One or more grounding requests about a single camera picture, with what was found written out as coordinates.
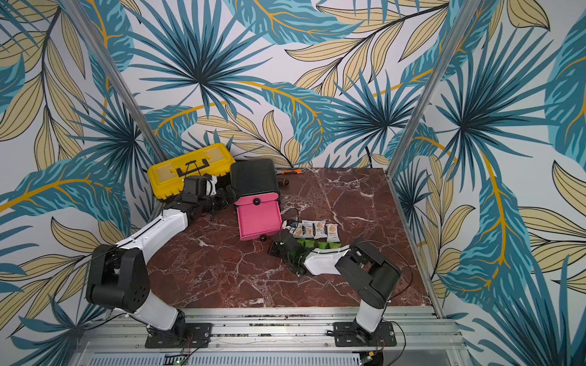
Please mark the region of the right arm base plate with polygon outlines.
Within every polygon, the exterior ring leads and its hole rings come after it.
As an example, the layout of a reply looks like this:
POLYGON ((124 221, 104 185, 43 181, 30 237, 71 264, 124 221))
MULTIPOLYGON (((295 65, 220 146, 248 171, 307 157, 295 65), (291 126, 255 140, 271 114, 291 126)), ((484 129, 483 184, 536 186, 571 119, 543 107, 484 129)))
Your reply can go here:
POLYGON ((356 321, 338 322, 328 335, 334 337, 337 347, 393 347, 397 346, 395 331, 390 322, 382 321, 374 332, 367 332, 356 321))

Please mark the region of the black drawer cabinet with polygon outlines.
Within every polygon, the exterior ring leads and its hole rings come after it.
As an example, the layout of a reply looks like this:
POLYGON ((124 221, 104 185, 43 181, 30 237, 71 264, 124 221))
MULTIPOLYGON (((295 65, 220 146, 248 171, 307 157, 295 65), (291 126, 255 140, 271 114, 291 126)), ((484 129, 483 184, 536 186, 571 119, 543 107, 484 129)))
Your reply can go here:
POLYGON ((245 160, 234 163, 230 167, 230 182, 238 194, 238 198, 244 195, 269 192, 276 192, 280 196, 276 167, 270 159, 245 160))

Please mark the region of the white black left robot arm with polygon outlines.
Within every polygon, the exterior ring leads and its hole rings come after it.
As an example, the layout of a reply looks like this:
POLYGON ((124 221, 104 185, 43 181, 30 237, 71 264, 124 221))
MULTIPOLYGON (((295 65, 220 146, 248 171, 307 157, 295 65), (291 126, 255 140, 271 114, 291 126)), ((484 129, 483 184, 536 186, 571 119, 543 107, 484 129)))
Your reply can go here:
POLYGON ((86 300, 109 310, 122 310, 145 324, 149 332, 148 348, 176 348, 195 340, 186 324, 185 313, 151 291, 147 264, 201 215, 223 210, 236 200, 237 194, 231 186, 214 188, 206 196, 187 188, 137 233, 113 246, 100 245, 89 262, 86 300))

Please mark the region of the pink top drawer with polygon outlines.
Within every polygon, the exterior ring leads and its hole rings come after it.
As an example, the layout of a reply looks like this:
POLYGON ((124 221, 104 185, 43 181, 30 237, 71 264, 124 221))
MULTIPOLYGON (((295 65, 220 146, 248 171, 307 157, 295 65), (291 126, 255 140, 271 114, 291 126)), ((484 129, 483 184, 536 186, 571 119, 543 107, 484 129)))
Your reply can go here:
POLYGON ((236 206, 246 206, 246 205, 261 205, 262 203, 271 202, 271 201, 278 201, 279 194, 276 192, 269 192, 264 194, 258 195, 244 195, 236 200, 234 203, 236 206))

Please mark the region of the white cookie packet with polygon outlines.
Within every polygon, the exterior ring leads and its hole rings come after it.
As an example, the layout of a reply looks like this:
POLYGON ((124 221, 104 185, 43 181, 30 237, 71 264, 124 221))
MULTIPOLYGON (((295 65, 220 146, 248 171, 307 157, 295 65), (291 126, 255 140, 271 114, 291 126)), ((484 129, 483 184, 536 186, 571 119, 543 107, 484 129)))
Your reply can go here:
POLYGON ((327 242, 330 242, 330 243, 340 242, 340 236, 339 236, 337 224, 327 224, 326 229, 327 229, 327 242))
POLYGON ((314 239, 327 238, 326 221, 314 221, 314 239))
POLYGON ((302 221, 303 237, 306 239, 314 239, 314 221, 302 221))
POLYGON ((295 238, 304 238, 304 227, 302 224, 297 224, 297 226, 291 232, 295 238))

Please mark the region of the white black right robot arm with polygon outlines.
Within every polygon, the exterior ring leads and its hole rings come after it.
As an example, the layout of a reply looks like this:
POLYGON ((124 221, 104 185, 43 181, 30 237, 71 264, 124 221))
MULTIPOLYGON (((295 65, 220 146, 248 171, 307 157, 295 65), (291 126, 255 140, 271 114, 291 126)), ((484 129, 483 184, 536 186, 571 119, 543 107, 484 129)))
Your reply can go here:
POLYGON ((297 276, 339 275, 358 294, 360 306, 351 322, 335 323, 330 335, 338 347, 395 345, 392 329, 383 326, 383 314, 401 279, 401 269, 371 242, 356 239, 338 249, 307 248, 288 230, 273 236, 271 256, 282 259, 297 276))

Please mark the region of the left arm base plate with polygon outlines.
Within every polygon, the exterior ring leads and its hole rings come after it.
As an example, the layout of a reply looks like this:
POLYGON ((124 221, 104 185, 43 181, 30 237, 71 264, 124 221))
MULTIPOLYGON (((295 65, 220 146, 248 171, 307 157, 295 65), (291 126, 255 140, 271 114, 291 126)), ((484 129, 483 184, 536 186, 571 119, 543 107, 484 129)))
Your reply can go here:
POLYGON ((148 328, 146 349, 207 348, 212 333, 211 323, 186 323, 178 329, 162 331, 148 328))

